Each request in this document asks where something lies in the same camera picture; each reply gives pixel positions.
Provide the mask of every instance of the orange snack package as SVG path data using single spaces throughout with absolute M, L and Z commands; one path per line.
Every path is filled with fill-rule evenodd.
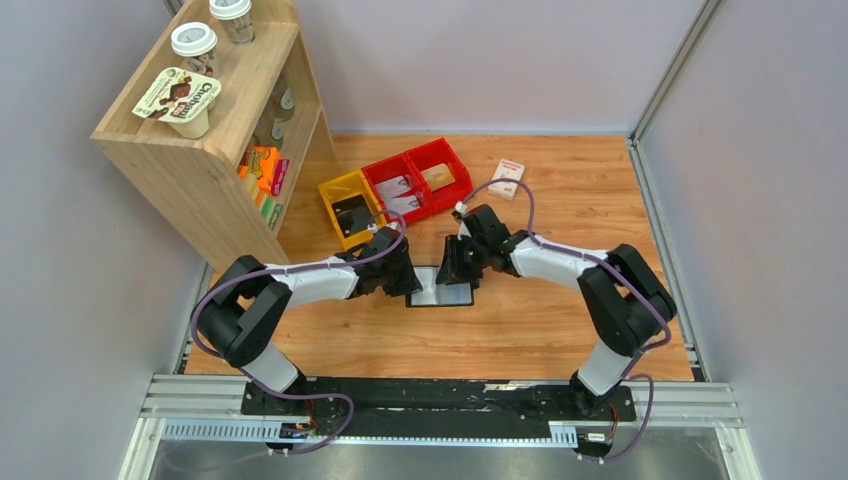
M 239 177 L 248 175 L 256 178 L 259 189 L 269 195 L 279 195 L 283 188 L 288 160 L 280 158 L 275 147 L 248 147 L 239 162 Z

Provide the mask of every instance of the plastic cup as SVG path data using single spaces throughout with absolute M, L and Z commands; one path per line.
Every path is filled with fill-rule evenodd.
M 204 108 L 189 122 L 168 123 L 168 125 L 174 127 L 177 133 L 186 138 L 200 138 L 209 131 L 209 113 L 207 110 L 208 108 Z
M 185 23 L 171 32 L 171 49 L 183 57 L 180 68 L 207 77 L 218 78 L 221 74 L 215 58 L 217 44 L 218 35 L 205 23 Z M 215 100 L 209 103 L 208 108 L 215 108 Z
M 209 0 L 209 12 L 221 22 L 227 38 L 236 45 L 256 38 L 250 21 L 250 0 Z

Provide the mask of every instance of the small box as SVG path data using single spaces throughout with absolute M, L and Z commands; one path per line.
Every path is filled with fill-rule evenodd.
M 524 165 L 515 163 L 512 160 L 502 158 L 498 163 L 498 168 L 495 169 L 495 174 L 492 175 L 492 180 L 496 178 L 512 178 L 513 180 L 521 180 L 521 175 L 524 174 Z M 498 182 L 489 185 L 489 195 L 512 200 L 515 197 L 515 190 L 518 185 L 509 182 Z
M 286 169 L 288 159 L 280 158 L 280 152 L 276 148 L 248 147 L 241 157 L 237 171 L 242 180 L 248 176 L 255 177 L 260 190 L 269 195 L 279 195 Z

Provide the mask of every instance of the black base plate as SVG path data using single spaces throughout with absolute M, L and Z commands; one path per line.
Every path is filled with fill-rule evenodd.
M 568 385 L 536 385 L 484 391 L 508 381 L 317 377 L 301 379 L 287 393 L 343 392 L 356 408 L 345 435 L 443 438 L 549 438 L 549 420 L 612 421 L 608 407 L 593 417 L 574 411 Z M 610 403 L 622 422 L 636 420 L 630 389 L 616 387 Z M 286 402 L 249 383 L 244 415 L 306 415 L 305 402 Z M 334 431 L 347 413 L 341 400 L 316 401 L 309 407 L 319 434 Z

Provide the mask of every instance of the yogurt cup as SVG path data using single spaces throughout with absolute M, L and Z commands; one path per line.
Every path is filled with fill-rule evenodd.
M 186 138 L 200 138 L 209 130 L 209 104 L 220 92 L 221 82 L 214 78 L 166 68 L 133 107 L 133 113 L 165 122 Z
M 209 12 L 221 22 L 227 38 L 236 45 L 256 38 L 250 21 L 250 0 L 209 0 Z
M 185 23 L 171 32 L 171 49 L 183 57 L 180 68 L 207 77 L 218 78 L 221 74 L 218 70 L 218 60 L 215 58 L 217 44 L 218 35 L 205 23 Z M 207 108 L 215 108 L 215 100 L 212 100 Z

